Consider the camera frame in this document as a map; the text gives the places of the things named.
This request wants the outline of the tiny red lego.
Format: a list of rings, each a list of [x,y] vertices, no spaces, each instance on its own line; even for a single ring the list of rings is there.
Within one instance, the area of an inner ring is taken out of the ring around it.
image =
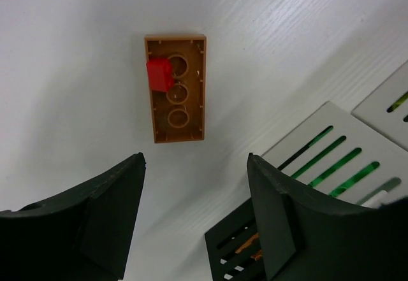
[[[169,59],[151,59],[146,63],[151,91],[168,92],[174,85],[172,66]]]

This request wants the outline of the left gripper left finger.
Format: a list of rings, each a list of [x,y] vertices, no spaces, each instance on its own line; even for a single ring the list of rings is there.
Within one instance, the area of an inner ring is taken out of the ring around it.
[[[146,162],[108,171],[17,211],[1,212],[2,280],[122,280]]]

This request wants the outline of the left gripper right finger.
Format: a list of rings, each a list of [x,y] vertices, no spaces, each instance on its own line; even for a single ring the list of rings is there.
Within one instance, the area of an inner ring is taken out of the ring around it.
[[[250,154],[247,176],[268,280],[406,280],[407,200],[365,208]]]

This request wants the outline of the tan lego plate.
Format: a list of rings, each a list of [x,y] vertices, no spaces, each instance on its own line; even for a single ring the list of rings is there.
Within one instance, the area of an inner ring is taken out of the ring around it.
[[[240,254],[241,252],[243,252],[244,250],[252,247],[255,243],[258,243],[258,242],[259,242],[259,233],[256,233],[256,234],[252,235],[243,245],[238,247],[235,250],[235,254]],[[263,257],[263,251],[259,247],[257,249],[257,251],[251,256],[251,259],[253,259],[255,261],[259,261],[262,257]]]
[[[150,92],[155,143],[205,138],[207,38],[203,34],[147,35],[146,63],[169,59],[175,81],[168,92]]]

